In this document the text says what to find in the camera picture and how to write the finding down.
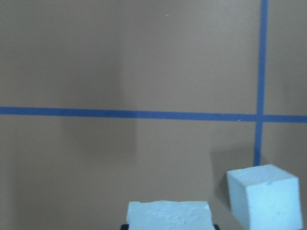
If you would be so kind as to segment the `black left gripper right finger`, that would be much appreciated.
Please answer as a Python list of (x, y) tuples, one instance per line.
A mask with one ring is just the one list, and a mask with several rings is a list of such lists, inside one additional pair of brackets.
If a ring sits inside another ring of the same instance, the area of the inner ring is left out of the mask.
[(217, 224), (213, 224), (215, 230), (219, 230), (219, 226)]

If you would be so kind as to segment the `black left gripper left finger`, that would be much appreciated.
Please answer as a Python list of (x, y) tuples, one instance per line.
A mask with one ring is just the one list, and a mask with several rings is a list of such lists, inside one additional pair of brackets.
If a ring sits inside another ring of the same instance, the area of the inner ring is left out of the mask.
[(129, 230), (129, 224), (121, 225), (120, 230)]

